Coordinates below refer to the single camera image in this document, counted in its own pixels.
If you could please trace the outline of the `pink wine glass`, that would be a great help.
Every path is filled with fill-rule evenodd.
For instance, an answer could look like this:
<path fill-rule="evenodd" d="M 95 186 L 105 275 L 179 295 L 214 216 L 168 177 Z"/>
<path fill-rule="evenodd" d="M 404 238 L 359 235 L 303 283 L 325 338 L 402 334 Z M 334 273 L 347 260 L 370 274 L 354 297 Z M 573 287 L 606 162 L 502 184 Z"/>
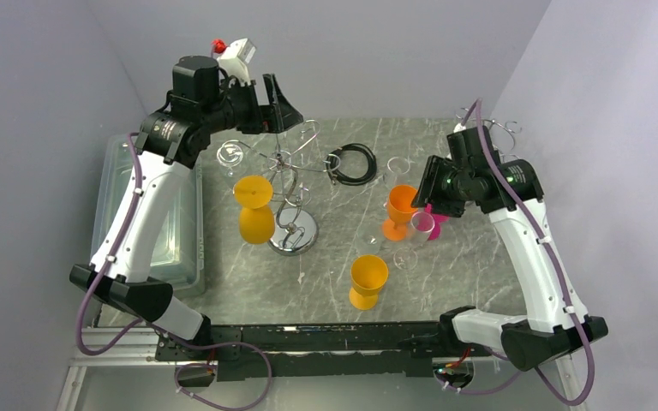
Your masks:
<path fill-rule="evenodd" d="M 431 205 L 426 205 L 424 211 L 427 212 L 434 221 L 434 227 L 428 237 L 428 241 L 436 240 L 440 237 L 442 224 L 447 222 L 450 218 L 448 216 L 435 213 Z"/>

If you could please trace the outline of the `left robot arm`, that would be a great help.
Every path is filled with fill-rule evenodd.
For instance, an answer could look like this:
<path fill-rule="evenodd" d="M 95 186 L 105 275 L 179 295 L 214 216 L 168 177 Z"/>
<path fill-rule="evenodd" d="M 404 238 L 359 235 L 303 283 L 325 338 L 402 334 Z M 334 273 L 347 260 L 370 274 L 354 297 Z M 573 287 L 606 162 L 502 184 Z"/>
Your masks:
<path fill-rule="evenodd" d="M 77 334 L 87 304 L 96 300 L 171 334 L 189 359 L 210 352 L 211 320 L 183 303 L 169 283 L 150 275 L 167 213 L 213 135 L 227 130 L 280 134 L 304 120 L 274 74 L 262 76 L 266 104 L 257 97 L 255 81 L 239 74 L 213 57 L 180 58 L 163 105 L 128 134 L 131 182 L 97 252 L 69 274 L 70 282 L 85 293 Z"/>

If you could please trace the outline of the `yellow-orange wine glass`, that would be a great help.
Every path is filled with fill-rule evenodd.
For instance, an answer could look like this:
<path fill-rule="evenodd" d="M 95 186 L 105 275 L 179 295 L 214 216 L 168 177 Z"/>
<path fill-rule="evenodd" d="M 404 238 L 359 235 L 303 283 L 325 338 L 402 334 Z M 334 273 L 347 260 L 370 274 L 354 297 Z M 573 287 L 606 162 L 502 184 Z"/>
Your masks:
<path fill-rule="evenodd" d="M 350 304 L 359 310 L 372 309 L 378 302 L 380 291 L 389 278 L 389 269 L 377 255 L 358 257 L 350 268 Z"/>

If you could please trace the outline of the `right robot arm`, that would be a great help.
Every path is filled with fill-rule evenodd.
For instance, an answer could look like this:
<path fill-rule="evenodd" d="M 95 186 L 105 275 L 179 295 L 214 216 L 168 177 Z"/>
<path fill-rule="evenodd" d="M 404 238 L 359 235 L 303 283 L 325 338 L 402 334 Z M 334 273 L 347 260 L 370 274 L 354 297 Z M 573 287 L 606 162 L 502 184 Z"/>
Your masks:
<path fill-rule="evenodd" d="M 475 344 L 504 353 L 518 370 L 528 371 L 606 337 L 606 320 L 588 313 L 556 253 L 533 166 L 523 159 L 501 162 L 486 128 L 446 139 L 449 157 L 428 158 L 412 205 L 448 217 L 462 217 L 469 202 L 479 206 L 509 253 L 526 313 L 501 315 L 473 306 L 443 313 L 441 350 L 458 355 Z"/>

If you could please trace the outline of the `orange wine glass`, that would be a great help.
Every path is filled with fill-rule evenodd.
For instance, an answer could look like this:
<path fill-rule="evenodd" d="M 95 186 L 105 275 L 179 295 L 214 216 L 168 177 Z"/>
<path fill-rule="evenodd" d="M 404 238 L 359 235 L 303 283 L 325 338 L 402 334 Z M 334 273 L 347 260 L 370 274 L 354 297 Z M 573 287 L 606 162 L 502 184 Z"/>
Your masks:
<path fill-rule="evenodd" d="M 408 223 L 418 208 L 413 200 L 418 190 L 411 185 L 397 185 L 390 190 L 386 203 L 387 219 L 381 225 L 382 234 L 389 241 L 402 241 L 408 232 Z"/>

